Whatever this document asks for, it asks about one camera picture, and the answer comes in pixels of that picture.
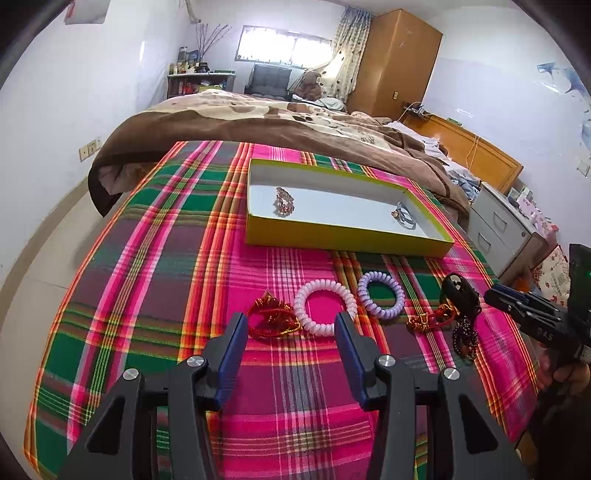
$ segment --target chair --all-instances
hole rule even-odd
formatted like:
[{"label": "chair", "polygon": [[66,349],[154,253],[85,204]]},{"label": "chair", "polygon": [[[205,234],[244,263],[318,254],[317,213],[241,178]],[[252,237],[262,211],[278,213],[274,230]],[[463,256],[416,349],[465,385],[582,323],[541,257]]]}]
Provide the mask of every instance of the chair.
[{"label": "chair", "polygon": [[290,76],[291,69],[255,64],[244,93],[259,98],[291,101],[293,94],[288,90]]}]

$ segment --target plaid tablecloth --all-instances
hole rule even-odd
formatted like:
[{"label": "plaid tablecloth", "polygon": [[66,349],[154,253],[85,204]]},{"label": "plaid tablecloth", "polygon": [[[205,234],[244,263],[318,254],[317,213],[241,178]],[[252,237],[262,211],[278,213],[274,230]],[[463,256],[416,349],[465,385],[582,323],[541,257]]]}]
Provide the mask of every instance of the plaid tablecloth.
[{"label": "plaid tablecloth", "polygon": [[[251,158],[347,170],[412,190],[455,240],[446,258],[331,252],[245,244],[246,180]],[[527,343],[510,319],[482,304],[474,365],[454,353],[451,333],[413,335],[408,315],[432,312],[450,272],[481,294],[492,284],[482,256],[416,184],[371,168],[283,148],[234,142],[180,142],[138,186],[101,234],[69,288],[51,328],[31,404],[24,448],[45,478],[55,478],[68,451],[125,369],[169,369],[221,334],[265,290],[292,302],[306,281],[334,278],[355,292],[370,270],[393,275],[407,292],[405,312],[382,325],[360,307],[356,324],[384,352],[412,368],[454,365],[486,394],[492,414],[515,439],[535,404]],[[371,286],[381,305],[394,299]],[[309,302],[331,323],[341,307],[330,294]],[[252,325],[260,318],[251,318]],[[161,473],[170,476],[166,410],[159,412]],[[225,478],[365,477],[375,413],[351,397],[334,339],[295,334],[249,339],[234,395],[208,417]],[[418,416],[415,477],[425,473],[426,425]]]}]

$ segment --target brown stuffed animal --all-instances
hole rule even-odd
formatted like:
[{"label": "brown stuffed animal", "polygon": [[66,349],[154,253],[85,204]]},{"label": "brown stuffed animal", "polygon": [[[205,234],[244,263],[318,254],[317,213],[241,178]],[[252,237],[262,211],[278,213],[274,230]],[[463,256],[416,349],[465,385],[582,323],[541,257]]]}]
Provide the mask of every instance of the brown stuffed animal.
[{"label": "brown stuffed animal", "polygon": [[322,97],[322,88],[318,85],[318,78],[320,78],[320,74],[317,72],[304,72],[294,93],[310,102],[318,100]]}]

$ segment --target white nightstand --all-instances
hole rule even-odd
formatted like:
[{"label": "white nightstand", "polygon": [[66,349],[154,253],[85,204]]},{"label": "white nightstand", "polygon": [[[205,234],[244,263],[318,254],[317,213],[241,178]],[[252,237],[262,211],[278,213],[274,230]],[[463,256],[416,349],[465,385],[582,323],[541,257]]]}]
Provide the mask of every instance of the white nightstand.
[{"label": "white nightstand", "polygon": [[536,253],[546,246],[534,225],[487,183],[472,204],[467,233],[504,285],[533,267]]}]

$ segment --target open box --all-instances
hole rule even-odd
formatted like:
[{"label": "open box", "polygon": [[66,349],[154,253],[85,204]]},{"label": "open box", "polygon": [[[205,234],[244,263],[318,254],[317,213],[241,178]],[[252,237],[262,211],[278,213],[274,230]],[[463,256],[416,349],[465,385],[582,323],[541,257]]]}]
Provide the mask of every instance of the open box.
[{"label": "open box", "polygon": [[[294,212],[277,215],[277,187]],[[391,215],[404,202],[409,230]],[[330,168],[253,158],[248,172],[246,243],[395,255],[443,257],[453,238],[407,188]]]}]

